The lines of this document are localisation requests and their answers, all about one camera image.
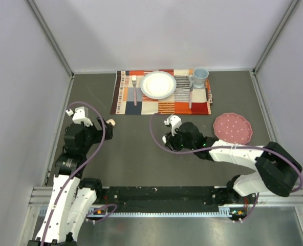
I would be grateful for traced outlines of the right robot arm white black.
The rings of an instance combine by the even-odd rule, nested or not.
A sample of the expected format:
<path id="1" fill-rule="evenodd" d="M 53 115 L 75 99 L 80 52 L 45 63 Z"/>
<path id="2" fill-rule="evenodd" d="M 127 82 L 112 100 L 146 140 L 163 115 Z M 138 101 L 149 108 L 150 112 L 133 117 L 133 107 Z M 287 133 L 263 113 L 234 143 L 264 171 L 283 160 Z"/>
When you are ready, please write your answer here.
<path id="1" fill-rule="evenodd" d="M 162 137 L 167 148 L 174 152 L 187 149 L 202 160 L 226 162 L 247 167 L 254 172 L 236 175 L 227 183 L 227 198 L 234 203 L 244 197 L 270 191 L 288 197 L 294 190 L 301 165 L 276 142 L 265 146 L 245 146 L 218 138 L 206 137 L 191 122 L 165 120 L 171 131 Z"/>

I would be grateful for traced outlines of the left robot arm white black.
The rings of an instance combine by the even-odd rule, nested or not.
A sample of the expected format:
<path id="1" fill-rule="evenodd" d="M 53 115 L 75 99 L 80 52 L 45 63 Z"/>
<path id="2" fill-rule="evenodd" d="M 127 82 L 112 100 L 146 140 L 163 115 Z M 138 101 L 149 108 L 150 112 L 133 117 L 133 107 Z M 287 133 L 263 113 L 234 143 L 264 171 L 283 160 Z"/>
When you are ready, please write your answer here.
<path id="1" fill-rule="evenodd" d="M 64 132 L 61 155 L 55 162 L 52 195 L 45 219 L 28 245 L 76 245 L 78 234 L 89 208 L 102 201 L 104 191 L 99 179 L 83 178 L 87 153 L 94 144 L 101 145 L 113 137 L 115 121 L 97 119 L 86 126 L 71 123 Z"/>

